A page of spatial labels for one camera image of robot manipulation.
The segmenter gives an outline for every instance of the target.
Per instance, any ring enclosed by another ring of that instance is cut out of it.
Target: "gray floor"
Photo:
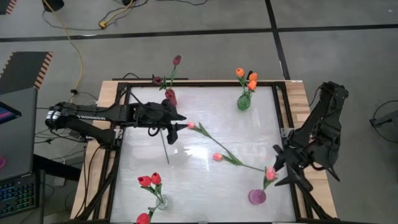
[[[398,23],[397,1],[371,0],[278,0],[272,1],[279,27],[348,26]],[[59,11],[71,27],[97,28],[98,20],[119,5],[111,0],[70,0]],[[40,0],[18,0],[10,16],[0,16],[1,37],[64,35],[41,19]],[[46,18],[57,21],[51,14]],[[134,9],[115,26],[103,31],[71,31],[71,34],[119,34],[176,30],[269,28],[263,0],[209,0],[203,6],[157,2]],[[294,80],[303,80],[311,100],[315,89],[329,80],[344,85],[349,98],[341,115],[343,132],[336,171],[330,178],[338,216],[343,220],[396,223],[398,220],[398,148],[371,129],[368,119],[383,102],[395,100],[398,66],[398,30],[345,30],[281,33],[280,38]],[[281,80],[279,59],[272,34],[221,34],[180,37],[76,40],[85,62],[80,91],[96,96],[101,82],[133,72],[140,77],[167,75],[174,55],[182,63],[178,76],[189,79],[234,78],[236,67],[255,70],[261,79]],[[38,106],[49,106],[70,97],[80,64],[67,41],[0,43],[0,65],[13,51],[53,51],[54,58],[39,91]],[[91,98],[81,95],[77,103]],[[45,111],[39,110],[37,130],[45,129]],[[395,137],[397,129],[387,134]],[[57,157],[73,142],[54,141],[37,145],[35,152]],[[46,214],[64,210],[67,193],[76,185],[57,187]],[[46,218],[50,223],[58,218]]]

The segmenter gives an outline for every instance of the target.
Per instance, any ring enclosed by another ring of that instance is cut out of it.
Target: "wooden table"
[[[231,80],[217,80],[218,82],[231,82]],[[294,128],[299,128],[303,125],[304,121],[310,114],[310,108],[308,107],[308,101],[307,101],[307,96],[305,94],[305,89],[304,89],[304,84],[302,81],[269,81],[269,80],[263,80],[266,82],[285,82],[286,85],[286,90],[287,90],[287,96],[289,99],[289,104],[290,104],[290,110],[292,113],[292,118],[293,118],[293,123],[294,123]],[[98,106],[110,106],[114,103],[114,99],[116,97],[116,92],[117,92],[117,87],[119,82],[131,82],[131,83],[150,83],[151,81],[104,81],[101,87],[101,92],[99,94],[99,100],[98,100]],[[177,82],[214,82],[214,80],[175,80],[175,83]],[[282,118],[284,120],[285,127],[288,127],[288,122],[287,122],[287,115],[286,115],[286,110],[284,106],[284,101],[282,98],[282,95],[279,94],[279,102],[280,102],[280,108],[282,111]],[[109,128],[109,123],[106,121],[94,121],[93,125],[101,128],[101,129],[107,129]],[[86,169],[82,169],[82,175],[80,175],[80,181],[78,184],[77,192],[76,192],[76,197],[75,197],[75,202],[73,204],[73,209],[72,209],[72,214],[71,214],[71,219],[74,218],[79,211],[81,204],[83,203],[83,199],[85,196],[85,181],[84,181],[84,175],[83,172],[86,172],[86,175],[88,175],[88,164],[93,157],[93,154],[95,150],[98,148],[98,143],[96,141],[92,141],[88,143],[87,151],[86,151]],[[91,201],[91,199],[94,197],[95,193],[97,192],[98,189],[98,184],[100,182],[100,175],[101,175],[101,170],[104,162],[104,150],[99,150],[94,159],[93,163],[91,165],[91,170],[90,170],[90,183],[88,186],[88,196],[87,196],[87,204]],[[110,156],[109,159],[109,165],[108,165],[108,172],[111,169],[111,166],[113,164],[113,157],[114,157],[114,152],[112,152],[112,155]],[[337,217],[336,215],[336,210],[335,210],[335,205],[333,203],[333,198],[331,196],[330,192],[330,186],[328,183],[328,179],[326,177],[326,172],[325,171],[315,171],[311,167],[308,167],[304,170],[306,178],[311,182],[313,185],[314,190],[311,192],[315,200],[322,206],[322,208],[327,212],[327,214],[331,215],[332,217]],[[299,189],[297,189],[297,196],[298,196],[298,205],[300,208],[300,213],[302,217],[306,217],[306,211],[305,211],[305,206],[304,206],[304,200],[301,192]],[[109,188],[105,192],[102,198],[101,202],[101,208],[99,211],[99,218],[104,218],[105,217],[105,211],[106,211],[106,204],[108,201],[108,194],[109,194]]]

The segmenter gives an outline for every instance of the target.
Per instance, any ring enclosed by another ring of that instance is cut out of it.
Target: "yellow cable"
[[[126,11],[132,4],[132,2],[134,2],[134,0],[131,0],[131,2],[126,6],[126,8],[124,8],[122,11],[119,11],[118,13],[116,13],[115,15],[111,16],[107,21],[105,22],[100,22],[99,26],[101,27],[101,29],[105,29],[106,26],[108,25],[108,22],[113,19],[115,16],[119,15],[120,13]]]
[[[45,5],[52,11],[52,13],[54,14],[55,18],[59,21],[59,23],[61,23],[62,28],[64,29],[64,31],[67,33],[67,37],[69,40],[69,43],[76,49],[77,54],[79,55],[80,58],[80,76],[79,76],[79,80],[76,82],[76,85],[74,87],[74,89],[76,90],[80,84],[80,80],[83,76],[83,58],[81,57],[80,51],[79,49],[77,49],[77,47],[75,46],[75,44],[72,43],[72,41],[70,40],[70,36],[69,36],[69,32],[67,30],[67,28],[65,28],[65,25],[63,25],[63,22],[60,20],[60,18],[57,16],[57,13],[54,11],[54,9],[52,9],[52,7],[50,6],[50,4],[47,2],[47,0],[44,0]]]

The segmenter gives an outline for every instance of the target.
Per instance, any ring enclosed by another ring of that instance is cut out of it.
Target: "monitor screen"
[[[7,121],[16,119],[21,116],[21,112],[11,108],[5,103],[0,102],[0,124],[3,124]]]

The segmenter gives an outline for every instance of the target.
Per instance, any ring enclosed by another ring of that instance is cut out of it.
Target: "glass tabletop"
[[[241,87],[173,87],[177,112],[188,121],[201,122],[209,134],[229,149],[244,164],[259,169],[273,166],[275,151],[281,145],[272,88],[259,86],[246,111],[237,107]],[[133,87],[131,91],[143,103],[160,103],[164,91],[154,87]],[[266,189],[266,201],[253,205],[251,190],[262,189],[264,173],[226,161],[213,160],[214,153],[227,155],[211,139],[183,129],[178,139],[168,145],[167,132],[154,137],[147,129],[127,128],[124,133],[111,222],[135,222],[148,207],[156,206],[156,197],[141,189],[140,176],[154,172],[162,178],[162,195],[172,206],[157,209],[152,223],[186,222],[290,222],[295,220],[290,187]],[[287,176],[285,168],[279,179]]]

